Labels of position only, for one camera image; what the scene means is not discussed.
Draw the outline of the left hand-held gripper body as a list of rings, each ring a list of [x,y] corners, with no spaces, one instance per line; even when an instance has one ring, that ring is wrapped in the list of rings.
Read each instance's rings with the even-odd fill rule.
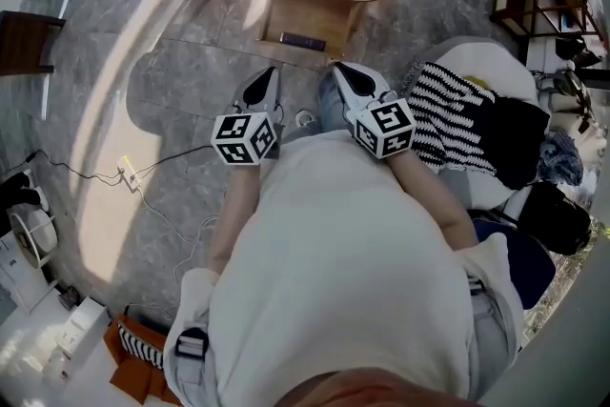
[[[259,166],[264,159],[278,159],[284,111],[274,107],[242,107],[233,102],[213,125],[211,144],[228,166]]]

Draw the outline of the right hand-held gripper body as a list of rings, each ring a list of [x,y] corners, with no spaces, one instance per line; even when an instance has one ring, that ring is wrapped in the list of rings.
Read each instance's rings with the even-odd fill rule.
[[[378,97],[350,97],[352,137],[376,159],[411,148],[416,121],[406,100],[394,91]]]

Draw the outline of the wooden drawer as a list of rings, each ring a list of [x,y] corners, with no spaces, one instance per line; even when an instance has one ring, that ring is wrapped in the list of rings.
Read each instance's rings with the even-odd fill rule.
[[[363,9],[363,3],[351,0],[267,0],[258,39],[301,49],[281,44],[279,35],[286,31],[309,36],[326,42],[325,51],[314,52],[341,58],[357,29]]]

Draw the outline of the person's left forearm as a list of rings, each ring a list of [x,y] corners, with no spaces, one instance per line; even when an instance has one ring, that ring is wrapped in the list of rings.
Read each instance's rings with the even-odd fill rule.
[[[208,269],[221,275],[244,226],[254,214],[260,196],[260,167],[231,170],[228,190],[213,230]]]

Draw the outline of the person's right forearm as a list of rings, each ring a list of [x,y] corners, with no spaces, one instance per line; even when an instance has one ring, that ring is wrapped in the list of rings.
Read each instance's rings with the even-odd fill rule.
[[[436,221],[452,250],[459,251],[478,245],[476,230],[469,214],[414,152],[391,155],[386,163],[404,192]]]

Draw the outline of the person's blue jeans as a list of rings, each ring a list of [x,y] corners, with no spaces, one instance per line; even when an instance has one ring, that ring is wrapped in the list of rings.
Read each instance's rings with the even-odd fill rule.
[[[322,132],[345,130],[352,132],[352,124],[344,115],[346,109],[331,69],[321,73],[317,87],[319,126]]]

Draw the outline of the black white zigzag blanket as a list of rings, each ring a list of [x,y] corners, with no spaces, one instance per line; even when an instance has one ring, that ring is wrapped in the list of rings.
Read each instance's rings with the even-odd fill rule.
[[[417,122],[412,144],[436,172],[489,174],[519,190],[534,181],[549,115],[426,62],[405,88]]]

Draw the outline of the dark green book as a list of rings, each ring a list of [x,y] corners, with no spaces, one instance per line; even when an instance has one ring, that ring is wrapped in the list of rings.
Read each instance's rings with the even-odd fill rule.
[[[302,48],[310,51],[325,51],[326,42],[309,36],[283,31],[279,35],[279,42],[291,47]]]

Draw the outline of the white power strip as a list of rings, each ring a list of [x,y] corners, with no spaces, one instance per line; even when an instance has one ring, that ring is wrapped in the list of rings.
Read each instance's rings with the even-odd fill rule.
[[[118,159],[117,170],[122,181],[127,185],[132,193],[139,193],[141,191],[141,179],[139,174],[134,169],[132,162],[126,155],[123,155]]]

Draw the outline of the person's white shirt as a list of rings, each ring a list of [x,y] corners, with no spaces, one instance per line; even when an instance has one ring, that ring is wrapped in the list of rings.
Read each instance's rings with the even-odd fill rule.
[[[523,316],[503,234],[452,250],[386,161],[322,132],[260,168],[222,274],[184,274],[164,374],[186,407],[274,407],[357,368],[478,403],[515,361]]]

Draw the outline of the blue checked cloth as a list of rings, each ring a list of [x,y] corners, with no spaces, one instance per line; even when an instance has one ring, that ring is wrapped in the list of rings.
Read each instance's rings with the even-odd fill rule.
[[[541,147],[538,178],[554,184],[578,186],[584,168],[575,141],[563,129],[547,133]]]

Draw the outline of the black bag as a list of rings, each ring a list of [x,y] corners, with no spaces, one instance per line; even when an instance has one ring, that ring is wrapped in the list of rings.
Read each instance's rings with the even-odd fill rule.
[[[531,235],[549,252],[574,255],[591,237],[591,217],[550,182],[531,187],[518,216],[518,229]]]

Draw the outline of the dark blue chair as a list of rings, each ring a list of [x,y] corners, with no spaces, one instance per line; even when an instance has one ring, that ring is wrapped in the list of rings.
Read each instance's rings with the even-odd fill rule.
[[[474,226],[480,241],[495,233],[506,237],[511,280],[523,309],[533,309],[555,278],[551,255],[535,238],[512,226],[482,217],[474,219]]]

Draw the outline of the white round side table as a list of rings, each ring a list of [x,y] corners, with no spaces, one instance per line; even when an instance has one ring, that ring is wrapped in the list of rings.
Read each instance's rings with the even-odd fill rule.
[[[58,245],[54,217],[43,210],[13,213],[10,224],[19,250],[30,265],[40,270],[52,258]]]

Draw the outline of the dark brown wooden cabinet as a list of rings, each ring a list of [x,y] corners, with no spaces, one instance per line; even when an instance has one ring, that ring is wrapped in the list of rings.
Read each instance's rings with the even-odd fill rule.
[[[43,63],[50,35],[60,32],[65,19],[21,11],[0,11],[0,76],[51,74]]]

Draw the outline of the small striped cloth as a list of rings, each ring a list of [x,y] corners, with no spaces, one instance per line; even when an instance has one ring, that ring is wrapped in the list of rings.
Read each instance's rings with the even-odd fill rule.
[[[161,350],[136,336],[122,323],[117,325],[117,330],[121,345],[129,354],[150,363],[159,370],[163,369],[163,352]]]

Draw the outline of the orange stool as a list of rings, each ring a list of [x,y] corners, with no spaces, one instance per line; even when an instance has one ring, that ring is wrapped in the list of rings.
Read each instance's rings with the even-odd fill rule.
[[[121,345],[117,325],[124,324],[136,336],[163,352],[167,337],[138,323],[127,315],[119,315],[104,334],[103,340],[116,368],[110,384],[140,405],[150,397],[180,406],[181,402],[168,386],[165,374],[150,363],[129,354]]]

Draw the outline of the white low cabinet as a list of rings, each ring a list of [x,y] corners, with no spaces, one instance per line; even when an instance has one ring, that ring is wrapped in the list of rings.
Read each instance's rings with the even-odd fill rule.
[[[13,232],[0,237],[0,285],[20,309],[29,314],[56,284],[30,265]]]

